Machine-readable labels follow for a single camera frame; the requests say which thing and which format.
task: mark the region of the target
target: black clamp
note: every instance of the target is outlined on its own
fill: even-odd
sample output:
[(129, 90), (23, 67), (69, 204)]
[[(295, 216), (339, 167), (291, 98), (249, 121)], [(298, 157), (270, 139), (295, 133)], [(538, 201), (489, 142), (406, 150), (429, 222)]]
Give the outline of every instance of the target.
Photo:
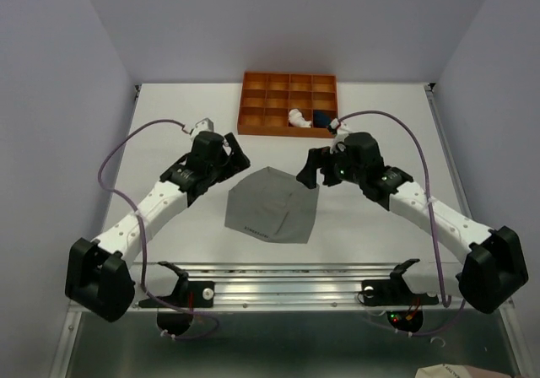
[(419, 259), (412, 259), (398, 264), (390, 272), (390, 279), (368, 279), (362, 281), (359, 302), (364, 306), (401, 306), (411, 305), (419, 300), (420, 305), (437, 305), (439, 299), (427, 294), (414, 294), (403, 280), (403, 274)]
[[(162, 267), (169, 268), (178, 277), (170, 295), (159, 296), (167, 304), (181, 308), (212, 308), (215, 290), (214, 281), (190, 281), (189, 274), (171, 262), (159, 262)], [(165, 308), (148, 298), (138, 303), (141, 308)]]

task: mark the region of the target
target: white cable tie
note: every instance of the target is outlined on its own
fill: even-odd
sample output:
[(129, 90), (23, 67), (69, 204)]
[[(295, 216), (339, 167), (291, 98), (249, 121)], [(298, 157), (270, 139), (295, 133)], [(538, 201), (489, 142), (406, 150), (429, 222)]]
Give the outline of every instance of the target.
[(137, 209), (137, 211), (135, 211), (133, 215), (135, 217), (140, 216), (143, 219), (144, 232), (146, 233), (146, 241), (151, 241), (154, 237), (152, 236), (152, 230), (148, 227), (150, 223), (149, 220), (146, 218), (146, 216), (144, 216), (143, 213), (141, 213), (140, 209)]
[(332, 129), (338, 129), (338, 127), (339, 127), (339, 121), (338, 121), (337, 118), (334, 118), (334, 119), (332, 120), (332, 122), (330, 122), (330, 127), (331, 127)]
[(337, 130), (337, 133), (341, 133), (341, 134), (349, 134), (349, 133), (352, 133), (353, 131), (351, 130), (350, 127), (348, 127), (348, 125), (345, 123), (345, 122), (341, 122), (341, 125), (339, 126), (339, 129)]
[(430, 204), (431, 204), (431, 207), (433, 207), (435, 203), (437, 203), (438, 201), (439, 200), (435, 197), (429, 197), (429, 199), (426, 200), (425, 205), (422, 209), (423, 210), (427, 209)]

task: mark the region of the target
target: white tabletop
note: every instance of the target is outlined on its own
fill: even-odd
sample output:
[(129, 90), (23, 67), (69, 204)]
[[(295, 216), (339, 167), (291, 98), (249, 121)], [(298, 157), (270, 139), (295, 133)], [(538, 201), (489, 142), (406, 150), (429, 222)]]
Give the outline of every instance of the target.
[[(193, 125), (209, 117), (216, 132), (236, 133), (240, 91), (240, 84), (144, 84), (131, 129), (158, 118)], [(339, 84), (337, 99), (341, 115), (381, 110), (405, 121), (424, 149), (432, 193), (459, 209), (422, 84)], [(396, 123), (382, 116), (362, 116), (349, 120), (348, 124), (354, 130), (370, 132), (377, 139), (388, 165), (405, 170), (424, 184), (416, 148)], [(150, 261), (301, 264), (433, 259), (429, 236), (368, 201), (358, 187), (345, 183), (321, 188), (316, 223), (308, 244), (266, 243), (225, 228), (227, 192), (242, 177), (266, 166), (295, 175), (304, 166), (308, 149), (330, 142), (330, 139), (244, 135), (238, 136), (238, 140), (251, 160), (251, 168), (213, 186), (170, 221), (150, 244)], [(127, 145), (116, 187), (140, 201), (159, 175), (190, 149), (191, 141), (179, 127), (164, 124), (145, 130)], [(127, 211), (128, 206), (113, 197), (105, 227), (111, 227)], [(441, 252), (443, 260), (455, 261), (444, 247)]]

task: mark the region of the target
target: orange sorting tray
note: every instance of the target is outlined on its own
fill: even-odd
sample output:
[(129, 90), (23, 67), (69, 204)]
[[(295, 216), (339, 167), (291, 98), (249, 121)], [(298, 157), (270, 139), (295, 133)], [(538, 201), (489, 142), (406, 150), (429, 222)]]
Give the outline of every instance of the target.
[(333, 138), (325, 128), (293, 127), (289, 110), (313, 121), (313, 111), (338, 117), (336, 76), (325, 74), (245, 72), (240, 97), (240, 135)]

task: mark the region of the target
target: white object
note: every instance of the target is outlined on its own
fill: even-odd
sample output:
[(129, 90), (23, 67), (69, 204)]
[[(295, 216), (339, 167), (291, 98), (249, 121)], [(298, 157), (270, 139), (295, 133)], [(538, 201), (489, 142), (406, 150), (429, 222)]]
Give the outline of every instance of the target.
[(352, 133), (352, 129), (347, 126), (345, 122), (338, 121), (337, 118), (333, 119), (332, 122), (330, 122), (330, 127), (334, 130), (337, 130), (336, 136), (332, 140), (332, 146), (330, 147), (331, 153), (336, 153), (337, 149), (339, 149), (339, 144), (342, 143), (345, 138)]
[(311, 127), (311, 121), (306, 121), (302, 113), (297, 109), (289, 111), (289, 123), (293, 127)]
[(510, 378), (510, 376), (468, 365), (439, 364), (418, 369), (414, 378)]

